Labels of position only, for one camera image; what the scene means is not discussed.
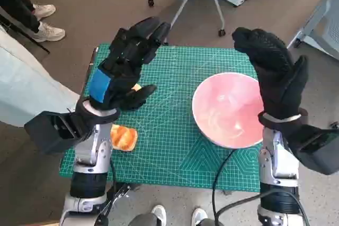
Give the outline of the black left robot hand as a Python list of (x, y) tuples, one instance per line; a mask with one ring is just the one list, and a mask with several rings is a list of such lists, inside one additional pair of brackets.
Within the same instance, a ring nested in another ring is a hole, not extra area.
[(110, 52), (97, 67), (89, 85), (89, 101), (97, 110), (134, 110), (141, 107), (155, 90), (147, 85), (134, 90), (142, 66), (149, 64), (164, 43), (171, 25), (158, 17), (148, 17), (129, 29), (120, 28)]

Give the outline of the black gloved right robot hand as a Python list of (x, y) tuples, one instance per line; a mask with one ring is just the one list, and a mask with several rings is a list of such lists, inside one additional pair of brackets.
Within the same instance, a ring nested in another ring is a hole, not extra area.
[(238, 27), (232, 38), (234, 48), (247, 54), (257, 73), (264, 112), (280, 120), (298, 115), (308, 80), (307, 57), (293, 62), (285, 43), (262, 29)]

